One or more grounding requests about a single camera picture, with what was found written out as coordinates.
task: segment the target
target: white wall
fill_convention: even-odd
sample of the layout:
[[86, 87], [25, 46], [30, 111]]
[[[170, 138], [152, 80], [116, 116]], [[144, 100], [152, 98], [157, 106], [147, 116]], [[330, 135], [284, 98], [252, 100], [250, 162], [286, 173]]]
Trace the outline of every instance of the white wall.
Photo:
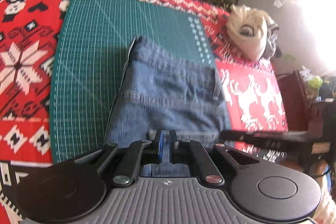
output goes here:
[[[317, 43], [312, 35], [300, 6], [288, 0], [283, 7], [278, 9], [273, 6], [273, 3], [274, 0], [240, 0], [238, 4], [265, 10], [278, 23], [280, 30], [277, 32], [277, 43], [283, 57], [274, 60], [276, 73], [292, 72], [304, 65], [318, 75], [324, 75], [326, 72], [329, 75], [335, 74], [335, 71], [330, 72], [330, 68], [324, 64], [323, 57], [317, 54], [316, 47], [322, 47], [322, 45]], [[316, 6], [312, 3], [311, 13], [314, 13], [314, 8]]]

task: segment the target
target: yellow-green object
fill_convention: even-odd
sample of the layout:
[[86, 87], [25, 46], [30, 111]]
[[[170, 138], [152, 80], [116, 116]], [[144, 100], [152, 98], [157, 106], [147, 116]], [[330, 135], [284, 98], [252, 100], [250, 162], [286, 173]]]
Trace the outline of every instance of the yellow-green object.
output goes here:
[[292, 56], [291, 54], [285, 54], [282, 56], [283, 59], [285, 59], [286, 61], [295, 61], [295, 57]]
[[315, 76], [313, 79], [308, 81], [308, 87], [309, 88], [314, 88], [314, 89], [319, 89], [323, 84], [323, 80], [319, 76]]

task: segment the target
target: metal rivet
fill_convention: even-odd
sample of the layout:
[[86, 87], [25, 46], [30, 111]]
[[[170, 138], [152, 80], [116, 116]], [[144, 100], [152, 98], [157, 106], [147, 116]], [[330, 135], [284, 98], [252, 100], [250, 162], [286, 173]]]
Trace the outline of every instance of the metal rivet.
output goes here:
[[211, 184], [221, 183], [223, 181], [223, 179], [218, 175], [207, 176], [205, 180]]
[[117, 184], [126, 184], [130, 182], [130, 178], [127, 176], [115, 176], [113, 181]]

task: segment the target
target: denim jeans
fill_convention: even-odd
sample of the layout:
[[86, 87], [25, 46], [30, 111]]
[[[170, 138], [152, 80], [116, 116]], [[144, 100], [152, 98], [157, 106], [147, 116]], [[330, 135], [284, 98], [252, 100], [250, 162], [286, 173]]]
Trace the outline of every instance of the denim jeans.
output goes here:
[[[134, 141], [148, 139], [151, 129], [175, 129], [180, 131], [180, 139], [212, 147], [219, 132], [229, 127], [221, 80], [214, 67], [176, 59], [145, 38], [134, 39], [111, 109], [105, 143], [128, 147]], [[165, 139], [164, 162], [169, 162]], [[160, 174], [153, 168], [151, 175], [180, 176], [185, 172], [177, 172], [176, 167], [163, 171], [162, 166], [157, 171]]]

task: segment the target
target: round black disc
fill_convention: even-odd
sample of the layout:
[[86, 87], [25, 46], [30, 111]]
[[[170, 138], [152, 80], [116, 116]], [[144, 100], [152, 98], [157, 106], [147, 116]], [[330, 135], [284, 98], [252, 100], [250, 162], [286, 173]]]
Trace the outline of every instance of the round black disc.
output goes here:
[[259, 219], [290, 222], [314, 213], [321, 191], [311, 177], [261, 161], [238, 171], [231, 196], [239, 207]]
[[51, 166], [20, 182], [15, 199], [22, 214], [41, 223], [73, 221], [92, 212], [106, 194], [93, 166]]

